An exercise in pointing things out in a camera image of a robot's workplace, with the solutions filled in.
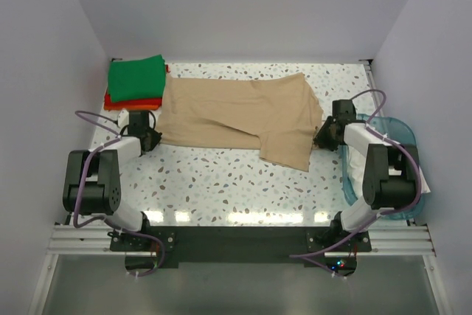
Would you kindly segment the beige t shirt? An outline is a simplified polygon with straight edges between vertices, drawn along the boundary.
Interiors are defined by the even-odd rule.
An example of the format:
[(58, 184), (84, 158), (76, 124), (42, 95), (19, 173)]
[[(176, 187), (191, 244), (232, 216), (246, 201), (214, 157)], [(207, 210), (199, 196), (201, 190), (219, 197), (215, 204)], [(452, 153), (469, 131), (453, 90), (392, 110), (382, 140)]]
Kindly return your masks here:
[(162, 143), (258, 150), (307, 172), (323, 110), (303, 73), (271, 80), (167, 79), (156, 130)]

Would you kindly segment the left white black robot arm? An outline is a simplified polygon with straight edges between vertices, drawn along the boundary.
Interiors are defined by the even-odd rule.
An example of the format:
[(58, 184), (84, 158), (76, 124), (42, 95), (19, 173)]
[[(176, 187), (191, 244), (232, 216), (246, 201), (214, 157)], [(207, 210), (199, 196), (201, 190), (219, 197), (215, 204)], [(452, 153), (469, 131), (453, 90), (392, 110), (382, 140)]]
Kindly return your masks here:
[(136, 250), (147, 249), (153, 241), (148, 217), (125, 201), (120, 176), (127, 163), (161, 142), (156, 115), (148, 110), (124, 110), (115, 120), (82, 110), (75, 115), (107, 131), (110, 138), (93, 149), (69, 153), (62, 202), (65, 211), (72, 214), (73, 227), (80, 229), (102, 221), (126, 232), (127, 242)]

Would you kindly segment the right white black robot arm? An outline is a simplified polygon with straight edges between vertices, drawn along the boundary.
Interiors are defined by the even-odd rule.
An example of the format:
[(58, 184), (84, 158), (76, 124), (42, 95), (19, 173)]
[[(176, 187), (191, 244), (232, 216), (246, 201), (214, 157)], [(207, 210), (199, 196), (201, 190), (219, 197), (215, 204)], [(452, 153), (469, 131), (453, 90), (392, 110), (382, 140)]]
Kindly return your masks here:
[(313, 142), (335, 151), (346, 145), (365, 158), (362, 196), (338, 212), (326, 233), (330, 245), (346, 250), (355, 234), (384, 215), (403, 212), (418, 203), (422, 194), (417, 147), (402, 145), (376, 131), (369, 121), (357, 118), (352, 100), (336, 100)]

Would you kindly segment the folded orange t shirt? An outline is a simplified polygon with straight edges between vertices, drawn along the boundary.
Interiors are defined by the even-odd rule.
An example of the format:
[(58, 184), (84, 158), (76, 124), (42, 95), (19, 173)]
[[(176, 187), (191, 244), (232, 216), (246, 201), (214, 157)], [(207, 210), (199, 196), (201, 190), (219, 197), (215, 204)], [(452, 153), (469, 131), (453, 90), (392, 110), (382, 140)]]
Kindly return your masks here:
[(128, 111), (155, 111), (161, 106), (160, 103), (157, 104), (119, 104), (119, 103), (105, 103), (103, 109), (106, 111), (121, 111), (123, 109)]

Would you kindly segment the folded red t shirt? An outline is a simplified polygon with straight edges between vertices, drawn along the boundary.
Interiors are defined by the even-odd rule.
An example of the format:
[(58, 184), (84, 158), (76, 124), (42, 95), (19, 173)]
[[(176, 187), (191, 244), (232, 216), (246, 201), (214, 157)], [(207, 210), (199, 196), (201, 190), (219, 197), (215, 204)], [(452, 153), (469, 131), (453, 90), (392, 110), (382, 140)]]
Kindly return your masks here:
[[(113, 103), (111, 102), (111, 97), (108, 94), (108, 87), (105, 92), (104, 96), (104, 104), (105, 103)], [(157, 103), (162, 103), (162, 97), (161, 98), (154, 98), (154, 99), (142, 99), (142, 100), (128, 100), (128, 101), (122, 101), (118, 102), (119, 104), (157, 104)]]

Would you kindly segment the white cloth in bin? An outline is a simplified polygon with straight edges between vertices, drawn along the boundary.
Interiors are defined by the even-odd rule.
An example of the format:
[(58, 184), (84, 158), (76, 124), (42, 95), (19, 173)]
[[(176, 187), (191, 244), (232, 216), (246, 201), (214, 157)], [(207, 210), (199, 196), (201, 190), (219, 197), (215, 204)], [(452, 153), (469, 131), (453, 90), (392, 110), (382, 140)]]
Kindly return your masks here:
[(364, 168), (366, 158), (355, 148), (347, 146), (346, 168), (347, 178), (349, 179), (356, 198), (362, 198), (362, 184), (364, 181)]

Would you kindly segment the folded green t shirt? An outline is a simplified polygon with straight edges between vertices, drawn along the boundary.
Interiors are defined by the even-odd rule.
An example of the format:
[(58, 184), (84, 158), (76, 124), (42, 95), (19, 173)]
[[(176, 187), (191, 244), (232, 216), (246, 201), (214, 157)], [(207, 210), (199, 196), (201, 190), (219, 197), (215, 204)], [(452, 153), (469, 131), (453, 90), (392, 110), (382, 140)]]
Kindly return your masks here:
[(166, 76), (166, 63), (161, 55), (139, 60), (113, 60), (108, 70), (111, 102), (161, 98)]

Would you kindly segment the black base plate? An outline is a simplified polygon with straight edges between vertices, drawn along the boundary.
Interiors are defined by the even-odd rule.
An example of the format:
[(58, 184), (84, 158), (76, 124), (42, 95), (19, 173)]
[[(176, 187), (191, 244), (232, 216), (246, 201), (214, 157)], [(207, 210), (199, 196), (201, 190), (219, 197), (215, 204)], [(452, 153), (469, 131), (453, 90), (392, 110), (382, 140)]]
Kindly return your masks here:
[(356, 256), (371, 252), (368, 232), (344, 241), (326, 226), (149, 226), (147, 237), (112, 231), (110, 250), (125, 254), (129, 271), (182, 263), (296, 263), (305, 255), (314, 266), (352, 274)]

